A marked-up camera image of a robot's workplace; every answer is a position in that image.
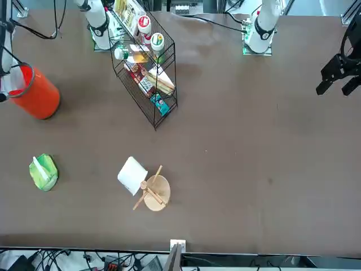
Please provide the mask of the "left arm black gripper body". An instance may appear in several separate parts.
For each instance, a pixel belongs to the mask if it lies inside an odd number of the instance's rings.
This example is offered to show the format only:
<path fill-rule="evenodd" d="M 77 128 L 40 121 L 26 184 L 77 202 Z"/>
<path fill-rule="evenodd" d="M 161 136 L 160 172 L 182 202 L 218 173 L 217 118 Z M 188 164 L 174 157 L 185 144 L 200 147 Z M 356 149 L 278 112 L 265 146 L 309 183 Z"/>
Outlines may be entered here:
<path fill-rule="evenodd" d="M 341 62 L 341 76 L 355 75 L 358 73 L 360 66 L 360 42 L 356 45 L 351 45 L 352 52 L 347 55 L 345 53 L 345 43 L 340 47 L 340 62 Z"/>

